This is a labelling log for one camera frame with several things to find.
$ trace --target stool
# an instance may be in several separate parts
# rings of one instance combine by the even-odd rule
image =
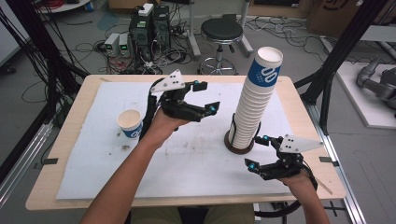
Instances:
[[[231,44],[243,37],[244,31],[241,25],[229,19],[210,19],[202,23],[201,33],[205,40],[219,44],[219,47],[216,58],[207,58],[200,64],[199,73],[201,75],[235,75],[236,69],[233,64],[222,58],[222,45],[229,45],[233,53]]]

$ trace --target human hand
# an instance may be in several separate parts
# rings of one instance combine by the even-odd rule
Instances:
[[[309,203],[313,198],[318,197],[308,173],[304,170],[295,176],[278,180],[289,187],[291,193],[301,204]]]
[[[173,119],[163,113],[160,108],[154,116],[147,133],[143,137],[143,140],[148,140],[151,144],[156,144],[156,148],[161,147],[163,142],[172,134],[172,132],[179,126],[189,123],[188,120],[184,119]]]

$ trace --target power supply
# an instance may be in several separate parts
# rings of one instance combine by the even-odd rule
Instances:
[[[121,57],[131,57],[131,40],[128,34],[120,34],[120,54]]]
[[[152,18],[134,14],[129,26],[129,34],[133,42],[136,59],[151,62],[152,54],[155,50]]]
[[[158,46],[163,50],[171,48],[169,6],[156,6],[152,17]]]
[[[120,34],[111,34],[105,42],[107,55],[109,57],[117,57],[120,53],[119,41]]]

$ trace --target wooden table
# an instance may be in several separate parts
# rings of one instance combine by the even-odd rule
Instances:
[[[245,76],[183,76],[185,81],[201,80],[214,83],[243,83]],[[92,200],[56,200],[56,194],[64,177],[65,166],[71,150],[76,143],[82,124],[91,108],[97,90],[102,82],[153,82],[160,76],[111,76],[91,75],[85,78],[76,101],[64,122],[58,138],[49,154],[49,158],[58,158],[56,164],[45,165],[35,182],[26,202],[28,210],[51,210],[66,208],[86,208]],[[309,118],[300,96],[288,77],[279,77],[276,91],[285,110],[294,135],[319,140],[315,127]],[[346,191],[335,172],[332,163],[320,162],[319,157],[328,157],[324,147],[307,151],[304,159],[313,170],[318,180],[320,199],[342,199]],[[292,201],[294,197],[286,194],[265,194],[248,196],[200,196],[184,198],[135,199],[132,206],[166,206],[192,204],[225,204],[225,203],[260,203]]]

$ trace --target white paper cup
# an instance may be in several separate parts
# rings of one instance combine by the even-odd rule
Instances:
[[[264,94],[270,94],[274,90],[275,86],[261,87],[252,83],[247,77],[245,79],[244,88],[255,94],[264,95]]]
[[[263,47],[257,50],[247,78],[257,87],[271,91],[276,84],[283,62],[283,54],[278,49]]]
[[[271,95],[265,95],[263,97],[260,98],[256,98],[256,97],[251,97],[247,94],[242,94],[241,98],[245,101],[245,102],[249,102],[252,103],[254,105],[263,105],[264,103],[268,103],[268,101],[271,98]]]
[[[236,108],[234,121],[237,129],[232,124],[227,133],[229,142],[225,141],[225,144],[231,152],[244,154],[251,150],[251,139],[274,91],[282,61],[283,54],[278,49],[264,47],[257,51]]]
[[[142,119],[137,110],[129,109],[121,112],[117,117],[117,124],[122,132],[129,138],[137,138],[142,132]]]

